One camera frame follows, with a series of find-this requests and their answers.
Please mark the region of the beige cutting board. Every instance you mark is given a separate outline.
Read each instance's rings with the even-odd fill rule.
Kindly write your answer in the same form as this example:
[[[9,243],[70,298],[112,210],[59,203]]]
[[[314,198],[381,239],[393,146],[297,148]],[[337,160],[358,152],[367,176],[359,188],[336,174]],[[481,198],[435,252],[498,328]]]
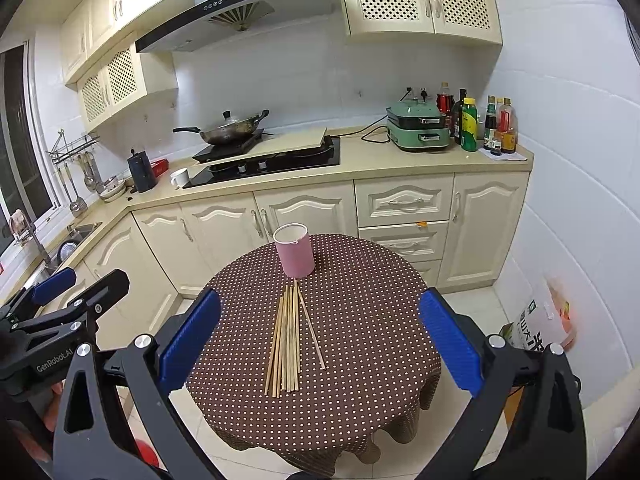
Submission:
[[[254,148],[245,154],[245,157],[262,157],[274,154],[310,150],[320,148],[323,138],[326,136],[326,128],[314,127],[306,130],[289,131],[281,133],[263,133]]]

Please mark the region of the wall utensil rack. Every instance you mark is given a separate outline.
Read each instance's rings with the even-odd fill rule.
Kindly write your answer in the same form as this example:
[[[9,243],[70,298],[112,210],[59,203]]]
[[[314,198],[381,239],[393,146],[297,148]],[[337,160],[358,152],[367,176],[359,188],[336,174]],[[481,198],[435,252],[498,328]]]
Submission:
[[[74,218],[81,217],[88,209],[88,204],[78,192],[72,170],[70,170],[71,164],[76,164],[80,168],[85,188],[89,192],[100,195],[105,188],[96,156],[94,156],[94,147],[99,140],[98,136],[84,134],[80,138],[69,141],[66,139],[65,130],[61,128],[56,133],[52,148],[47,151],[58,173],[66,198],[70,202],[68,209]]]

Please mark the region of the upper lattice cabinet left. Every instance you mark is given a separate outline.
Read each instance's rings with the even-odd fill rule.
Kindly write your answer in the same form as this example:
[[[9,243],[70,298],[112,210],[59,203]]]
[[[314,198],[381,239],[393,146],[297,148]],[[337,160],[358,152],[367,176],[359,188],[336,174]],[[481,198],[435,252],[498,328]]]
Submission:
[[[177,88],[172,55],[139,53],[131,34],[77,81],[85,132],[92,133],[146,96]]]

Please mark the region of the black glass gas hob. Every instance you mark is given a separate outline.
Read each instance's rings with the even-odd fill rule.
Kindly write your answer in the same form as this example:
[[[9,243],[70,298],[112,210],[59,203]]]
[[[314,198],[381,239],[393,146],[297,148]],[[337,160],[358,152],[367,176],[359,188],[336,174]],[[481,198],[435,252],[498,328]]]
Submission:
[[[195,188],[201,185],[265,176],[266,174],[337,166],[340,163],[341,140],[335,136],[325,136],[318,148],[208,165],[192,177],[184,187]]]

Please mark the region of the green electric grill appliance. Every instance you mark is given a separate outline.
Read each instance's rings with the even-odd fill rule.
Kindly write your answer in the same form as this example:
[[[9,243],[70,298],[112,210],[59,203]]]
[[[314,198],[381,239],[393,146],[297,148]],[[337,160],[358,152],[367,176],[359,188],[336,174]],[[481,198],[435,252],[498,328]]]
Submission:
[[[388,137],[401,151],[439,151],[449,146],[447,117],[433,101],[398,101],[386,108],[386,117]]]

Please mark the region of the dark glass sauce bottle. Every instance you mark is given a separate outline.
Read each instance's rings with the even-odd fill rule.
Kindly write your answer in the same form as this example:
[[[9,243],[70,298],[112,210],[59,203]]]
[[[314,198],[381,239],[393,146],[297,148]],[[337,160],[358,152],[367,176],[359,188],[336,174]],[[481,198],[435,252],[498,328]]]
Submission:
[[[454,103],[454,107],[451,112],[451,127],[452,127],[452,135],[454,136],[454,142],[457,144],[462,143],[462,108],[464,105],[464,99],[468,96],[468,92],[465,88],[462,88],[459,91],[459,99]]]

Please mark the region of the base cabinets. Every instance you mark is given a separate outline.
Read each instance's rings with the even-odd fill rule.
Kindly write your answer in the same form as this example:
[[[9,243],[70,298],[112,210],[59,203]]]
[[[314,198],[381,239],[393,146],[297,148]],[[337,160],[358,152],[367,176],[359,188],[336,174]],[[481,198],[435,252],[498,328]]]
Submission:
[[[378,243],[442,292],[488,286],[506,260],[528,180],[525,171],[355,180],[128,212],[76,263],[75,284],[41,310],[61,309],[107,272],[125,270],[129,294],[99,332],[101,347],[122,346],[157,330],[179,298],[196,296],[288,223]]]

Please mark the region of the brown polka dot tablecloth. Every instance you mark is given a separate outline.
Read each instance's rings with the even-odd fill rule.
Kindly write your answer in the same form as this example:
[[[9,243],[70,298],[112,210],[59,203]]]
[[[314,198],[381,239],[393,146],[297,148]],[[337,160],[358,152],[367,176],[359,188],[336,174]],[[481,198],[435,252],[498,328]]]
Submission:
[[[329,477],[345,452],[375,462],[378,431],[410,442],[441,366],[418,315],[426,285],[407,260],[342,234],[315,235],[311,245],[314,272],[299,285],[326,370],[302,309],[299,388],[277,398],[265,394],[277,306],[288,284],[269,244],[209,281],[222,315],[186,388],[208,426],[232,448],[265,448]]]

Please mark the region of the rice bag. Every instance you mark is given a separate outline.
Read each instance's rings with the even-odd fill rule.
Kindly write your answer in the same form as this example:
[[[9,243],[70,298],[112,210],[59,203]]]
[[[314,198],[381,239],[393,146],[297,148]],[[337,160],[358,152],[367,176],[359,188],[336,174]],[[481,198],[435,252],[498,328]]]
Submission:
[[[574,346],[577,328],[570,318],[570,300],[555,275],[545,275],[534,287],[508,301],[508,322],[499,335],[512,347],[541,352],[549,344],[564,350]]]

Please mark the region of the black electric kettle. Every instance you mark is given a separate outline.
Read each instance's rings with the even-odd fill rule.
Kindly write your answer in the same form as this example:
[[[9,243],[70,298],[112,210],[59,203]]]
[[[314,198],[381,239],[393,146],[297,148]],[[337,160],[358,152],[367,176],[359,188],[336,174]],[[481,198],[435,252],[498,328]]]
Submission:
[[[139,193],[148,192],[156,185],[156,177],[153,172],[151,162],[146,151],[130,151],[131,156],[127,159],[129,172],[134,187]]]

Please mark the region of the stack of bowls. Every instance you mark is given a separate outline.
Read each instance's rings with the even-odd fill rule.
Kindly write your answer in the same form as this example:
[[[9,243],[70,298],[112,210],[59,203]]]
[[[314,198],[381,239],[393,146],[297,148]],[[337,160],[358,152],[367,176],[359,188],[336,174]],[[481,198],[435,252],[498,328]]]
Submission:
[[[113,200],[117,200],[119,196],[122,196],[125,192],[125,181],[114,176],[104,182],[104,189],[99,196],[105,203],[111,203]]]

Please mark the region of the window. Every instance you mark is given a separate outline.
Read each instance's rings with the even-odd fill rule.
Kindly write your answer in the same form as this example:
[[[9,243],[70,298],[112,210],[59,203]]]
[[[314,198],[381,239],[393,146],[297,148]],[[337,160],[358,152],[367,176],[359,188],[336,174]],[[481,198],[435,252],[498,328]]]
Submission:
[[[9,216],[38,221],[53,209],[27,119],[26,48],[1,53],[1,252],[13,243]]]

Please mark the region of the black induction cooker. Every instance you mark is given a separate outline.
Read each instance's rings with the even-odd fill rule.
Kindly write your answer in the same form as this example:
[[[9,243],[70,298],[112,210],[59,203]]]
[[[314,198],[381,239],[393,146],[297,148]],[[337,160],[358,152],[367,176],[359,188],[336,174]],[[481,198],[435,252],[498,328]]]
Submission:
[[[255,145],[262,142],[262,129],[257,129],[254,133],[244,136],[238,142],[230,142],[220,145],[209,145],[192,156],[200,164],[204,162],[214,162],[215,160],[243,155],[249,152]]]

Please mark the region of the range hood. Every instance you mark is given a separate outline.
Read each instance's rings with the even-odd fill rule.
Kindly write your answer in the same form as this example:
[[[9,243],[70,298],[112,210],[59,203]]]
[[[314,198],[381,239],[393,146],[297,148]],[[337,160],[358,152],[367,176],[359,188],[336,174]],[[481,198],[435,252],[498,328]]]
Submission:
[[[136,40],[139,53],[193,52],[248,32],[332,12],[332,0],[204,0]]]

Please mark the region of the stainless steel sink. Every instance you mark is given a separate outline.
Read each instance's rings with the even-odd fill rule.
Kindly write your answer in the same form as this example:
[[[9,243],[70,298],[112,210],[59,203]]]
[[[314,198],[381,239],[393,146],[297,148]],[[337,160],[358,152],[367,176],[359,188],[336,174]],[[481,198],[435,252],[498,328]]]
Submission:
[[[68,226],[66,228],[66,237],[62,242],[53,248],[49,254],[54,258],[58,267],[55,274],[60,270],[64,263],[73,255],[76,250],[85,243],[85,240],[99,227],[102,226],[101,222],[92,222],[87,224],[80,224],[79,226]],[[29,275],[24,287],[29,288],[32,285],[39,284],[50,278],[52,275],[48,275],[44,272],[43,265],[40,264],[35,268],[35,271]]]

